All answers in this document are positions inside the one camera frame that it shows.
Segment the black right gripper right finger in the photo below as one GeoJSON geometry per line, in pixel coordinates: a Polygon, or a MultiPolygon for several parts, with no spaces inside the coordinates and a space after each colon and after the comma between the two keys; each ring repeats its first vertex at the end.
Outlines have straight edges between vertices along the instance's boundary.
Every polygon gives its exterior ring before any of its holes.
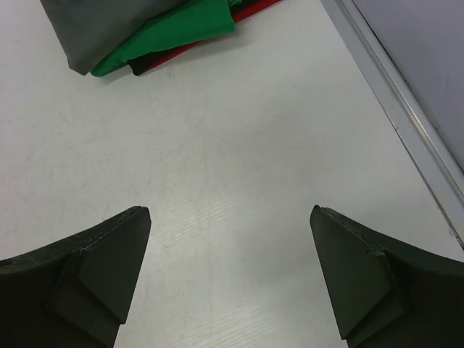
{"type": "Polygon", "coordinates": [[[310,227],[349,347],[462,347],[463,263],[314,206],[310,227]]]}

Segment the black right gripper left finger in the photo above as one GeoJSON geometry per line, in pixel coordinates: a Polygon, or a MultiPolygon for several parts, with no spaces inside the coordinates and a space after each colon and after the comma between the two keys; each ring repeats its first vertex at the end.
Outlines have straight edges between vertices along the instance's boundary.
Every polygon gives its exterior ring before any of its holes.
{"type": "Polygon", "coordinates": [[[1,261],[2,347],[113,347],[126,323],[151,218],[131,207],[1,261]]]}

